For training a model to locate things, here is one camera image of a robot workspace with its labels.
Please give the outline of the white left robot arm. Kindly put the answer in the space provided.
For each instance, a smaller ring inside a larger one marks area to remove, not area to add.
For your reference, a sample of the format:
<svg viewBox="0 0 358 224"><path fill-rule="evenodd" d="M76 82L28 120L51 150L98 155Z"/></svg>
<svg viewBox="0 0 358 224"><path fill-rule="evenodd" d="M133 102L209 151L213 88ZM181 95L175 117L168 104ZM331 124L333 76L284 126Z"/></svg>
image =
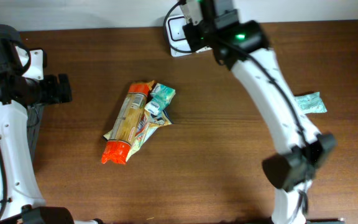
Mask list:
<svg viewBox="0 0 358 224"><path fill-rule="evenodd" d="M27 139L28 106L72 100L68 76L28 77L17 40L0 37L0 223L76 223L65 207L48 207L35 179Z"/></svg>

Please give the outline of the blue white tissue packet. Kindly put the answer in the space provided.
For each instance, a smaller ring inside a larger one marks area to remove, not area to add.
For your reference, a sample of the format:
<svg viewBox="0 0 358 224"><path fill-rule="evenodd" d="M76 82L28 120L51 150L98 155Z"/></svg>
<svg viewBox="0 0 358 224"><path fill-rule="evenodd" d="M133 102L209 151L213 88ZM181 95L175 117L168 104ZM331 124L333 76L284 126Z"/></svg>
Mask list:
<svg viewBox="0 0 358 224"><path fill-rule="evenodd" d="M169 86L158 83L151 91L152 99L145 105L145 110L150 114L159 115L172 101L176 90Z"/></svg>

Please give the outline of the yellow wet wipes packet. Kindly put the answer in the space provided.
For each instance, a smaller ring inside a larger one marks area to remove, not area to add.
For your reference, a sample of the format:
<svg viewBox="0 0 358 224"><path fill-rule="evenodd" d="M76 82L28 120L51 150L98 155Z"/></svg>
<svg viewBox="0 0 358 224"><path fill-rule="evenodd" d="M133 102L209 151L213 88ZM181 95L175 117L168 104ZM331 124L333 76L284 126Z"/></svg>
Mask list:
<svg viewBox="0 0 358 224"><path fill-rule="evenodd" d="M144 111L137 125L136 132L130 132L132 143L123 139L108 140L110 135L114 133L113 129L103 136L103 138L107 140L107 145L103 152L101 162L105 164L107 161L112 161L116 164L126 164L129 158L141 149L143 144L158 128L171 124L172 122L165 110L157 116L150 114L148 111Z"/></svg>

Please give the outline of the orange spaghetti packet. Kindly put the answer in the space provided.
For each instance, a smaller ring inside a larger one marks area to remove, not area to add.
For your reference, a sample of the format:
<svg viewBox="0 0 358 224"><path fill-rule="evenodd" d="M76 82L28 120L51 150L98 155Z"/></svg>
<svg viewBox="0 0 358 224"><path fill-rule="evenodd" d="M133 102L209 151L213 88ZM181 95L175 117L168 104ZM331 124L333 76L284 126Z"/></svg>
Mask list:
<svg viewBox="0 0 358 224"><path fill-rule="evenodd" d="M125 164L135 141L138 124L155 81L137 82L130 85L112 130L109 132L101 163L112 161Z"/></svg>

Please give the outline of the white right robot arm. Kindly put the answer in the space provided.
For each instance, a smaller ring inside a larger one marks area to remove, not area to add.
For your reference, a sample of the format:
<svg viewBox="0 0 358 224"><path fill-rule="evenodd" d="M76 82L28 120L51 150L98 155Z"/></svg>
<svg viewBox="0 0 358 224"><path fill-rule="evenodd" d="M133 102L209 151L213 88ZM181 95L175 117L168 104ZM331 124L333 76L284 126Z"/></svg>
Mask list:
<svg viewBox="0 0 358 224"><path fill-rule="evenodd" d="M275 188L269 223L308 223L308 190L316 171L337 146L333 134L323 134L298 106L286 83L262 26L241 22L232 1L179 1L187 19L183 26L192 51L211 47L247 90L262 115L276 153L262 161Z"/></svg>

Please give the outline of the teal snack packet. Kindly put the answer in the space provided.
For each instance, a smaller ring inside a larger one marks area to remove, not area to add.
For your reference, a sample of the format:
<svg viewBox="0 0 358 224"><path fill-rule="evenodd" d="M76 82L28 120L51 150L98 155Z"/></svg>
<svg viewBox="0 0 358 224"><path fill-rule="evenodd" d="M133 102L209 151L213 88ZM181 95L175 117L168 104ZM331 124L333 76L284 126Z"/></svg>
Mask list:
<svg viewBox="0 0 358 224"><path fill-rule="evenodd" d="M326 113L327 109L320 97L320 92L296 96L295 101L304 114Z"/></svg>

